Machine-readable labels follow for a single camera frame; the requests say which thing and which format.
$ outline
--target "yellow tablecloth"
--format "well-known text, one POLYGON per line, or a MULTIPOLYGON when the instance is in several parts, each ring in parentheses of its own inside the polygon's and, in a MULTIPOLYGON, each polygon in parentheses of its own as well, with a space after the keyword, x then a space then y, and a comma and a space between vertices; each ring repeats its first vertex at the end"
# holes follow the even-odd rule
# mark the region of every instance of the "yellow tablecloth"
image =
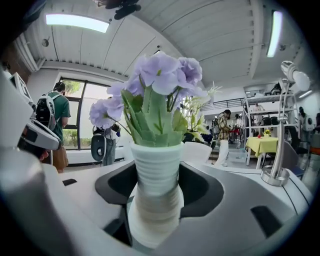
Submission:
POLYGON ((278 138, 274 137, 248 137, 245 146, 251 148, 255 152, 255 156, 259 157, 261 153, 276 153, 278 138))

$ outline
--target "chrome base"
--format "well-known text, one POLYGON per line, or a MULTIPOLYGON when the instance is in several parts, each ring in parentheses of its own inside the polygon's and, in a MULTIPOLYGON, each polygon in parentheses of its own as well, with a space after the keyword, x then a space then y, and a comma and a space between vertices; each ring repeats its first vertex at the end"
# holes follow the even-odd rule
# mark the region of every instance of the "chrome base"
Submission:
POLYGON ((272 165, 267 165, 262 168, 261 179, 272 186, 284 186, 289 180, 289 172, 281 168, 276 177, 271 176, 272 165))

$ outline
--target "white chair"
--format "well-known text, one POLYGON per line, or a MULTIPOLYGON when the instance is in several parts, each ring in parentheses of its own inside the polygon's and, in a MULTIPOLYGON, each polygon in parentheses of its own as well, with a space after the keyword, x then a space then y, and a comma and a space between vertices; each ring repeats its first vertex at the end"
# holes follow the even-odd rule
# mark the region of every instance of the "white chair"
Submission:
POLYGON ((198 162, 205 164, 208 161, 211 152, 211 147, 207 145, 197 142, 186 142, 183 145, 181 160, 185 162, 198 162))

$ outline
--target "railing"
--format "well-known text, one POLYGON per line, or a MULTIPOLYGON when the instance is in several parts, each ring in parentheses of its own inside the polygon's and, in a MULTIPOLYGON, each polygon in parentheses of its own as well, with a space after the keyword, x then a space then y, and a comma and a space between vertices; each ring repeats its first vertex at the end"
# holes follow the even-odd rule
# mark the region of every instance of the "railing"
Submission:
POLYGON ((217 110, 217 109, 228 109, 233 107, 242 107, 243 106, 243 99, 244 98, 235 98, 235 99, 228 99, 222 100, 214 103, 205 103, 201 106, 201 111, 208 111, 208 110, 217 110))

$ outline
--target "table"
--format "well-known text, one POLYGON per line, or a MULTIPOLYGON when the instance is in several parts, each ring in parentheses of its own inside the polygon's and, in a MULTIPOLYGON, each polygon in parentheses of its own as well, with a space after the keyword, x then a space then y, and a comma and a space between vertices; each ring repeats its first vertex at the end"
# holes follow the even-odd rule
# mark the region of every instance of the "table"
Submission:
POLYGON ((256 169, 260 169, 261 158, 263 153, 276 153, 278 145, 278 138, 275 137, 248 137, 245 146, 248 147, 248 157, 246 159, 246 166, 249 165, 251 150, 255 152, 258 158, 256 169))

